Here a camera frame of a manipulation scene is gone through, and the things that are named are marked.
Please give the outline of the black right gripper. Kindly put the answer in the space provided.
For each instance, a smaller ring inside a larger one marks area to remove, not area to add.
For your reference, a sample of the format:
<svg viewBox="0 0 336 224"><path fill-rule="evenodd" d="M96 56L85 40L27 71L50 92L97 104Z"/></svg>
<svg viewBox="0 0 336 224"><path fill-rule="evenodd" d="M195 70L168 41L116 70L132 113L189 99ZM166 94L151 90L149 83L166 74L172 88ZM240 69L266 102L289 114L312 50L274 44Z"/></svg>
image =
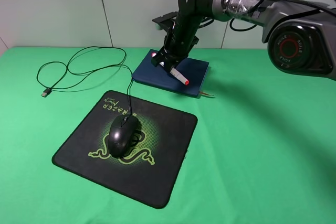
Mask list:
<svg viewBox="0 0 336 224"><path fill-rule="evenodd" d="M170 72L178 66L181 59L188 56L194 46L193 40L200 24L199 15L170 12L152 21L166 31L167 35L164 50L152 53L151 62L155 67L161 65L166 72Z"/></svg>

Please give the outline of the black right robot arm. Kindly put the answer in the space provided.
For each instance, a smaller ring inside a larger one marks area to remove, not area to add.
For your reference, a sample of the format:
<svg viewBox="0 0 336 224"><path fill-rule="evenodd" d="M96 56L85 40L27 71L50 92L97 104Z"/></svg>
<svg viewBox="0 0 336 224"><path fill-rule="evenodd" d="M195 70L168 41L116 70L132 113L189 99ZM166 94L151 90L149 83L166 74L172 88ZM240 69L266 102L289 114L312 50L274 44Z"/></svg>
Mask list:
<svg viewBox="0 0 336 224"><path fill-rule="evenodd" d="M242 20L262 28L273 65L282 72L335 79L335 10L299 0L178 0L178 11L154 20L166 31L152 64L169 71L188 57L206 20Z"/></svg>

